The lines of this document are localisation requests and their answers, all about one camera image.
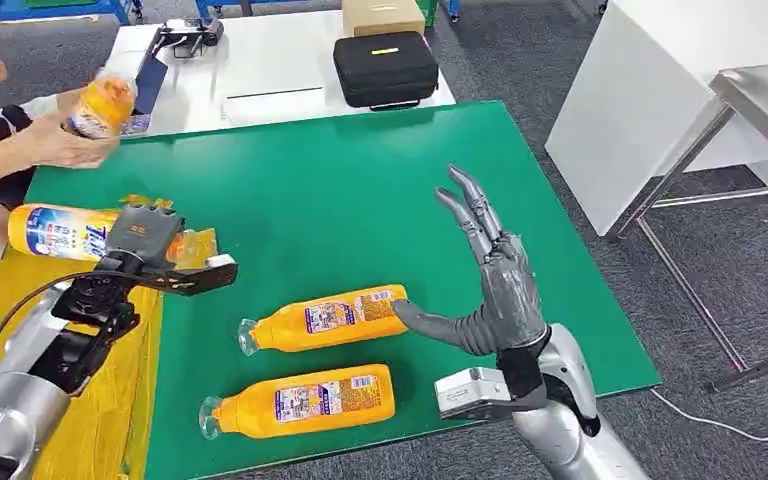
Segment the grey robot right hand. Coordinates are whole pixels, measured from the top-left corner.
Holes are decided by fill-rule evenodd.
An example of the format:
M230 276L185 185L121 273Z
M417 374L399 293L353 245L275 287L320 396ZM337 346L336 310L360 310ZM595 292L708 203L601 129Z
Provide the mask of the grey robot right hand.
M444 188L435 196L468 240L479 267L483 301L456 318L427 313L407 299L391 303L394 313L409 329L476 356L542 341L549 326L521 239L503 228L483 188L467 172L450 165L448 175L463 196Z

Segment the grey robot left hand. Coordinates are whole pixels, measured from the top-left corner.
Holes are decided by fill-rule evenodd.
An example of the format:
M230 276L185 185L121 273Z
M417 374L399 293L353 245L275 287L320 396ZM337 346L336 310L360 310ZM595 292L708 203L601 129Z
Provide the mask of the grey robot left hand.
M137 258L150 269L171 270L168 251L183 231L185 218L176 210L145 204L125 205L105 242L105 255Z

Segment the person's left hand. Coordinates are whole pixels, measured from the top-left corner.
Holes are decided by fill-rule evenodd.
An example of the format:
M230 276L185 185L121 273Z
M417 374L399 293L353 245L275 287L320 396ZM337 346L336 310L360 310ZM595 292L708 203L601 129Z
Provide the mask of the person's left hand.
M70 117L75 110L85 87L64 91L55 95L57 104L57 114L61 122Z

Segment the person's right hand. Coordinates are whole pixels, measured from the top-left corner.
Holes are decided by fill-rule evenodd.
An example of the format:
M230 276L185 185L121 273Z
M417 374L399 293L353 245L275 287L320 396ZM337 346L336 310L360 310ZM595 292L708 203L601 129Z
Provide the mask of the person's right hand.
M28 165L94 169L120 144L118 136L92 139L76 135L63 127L63 120L64 116L57 112L47 114L15 135Z

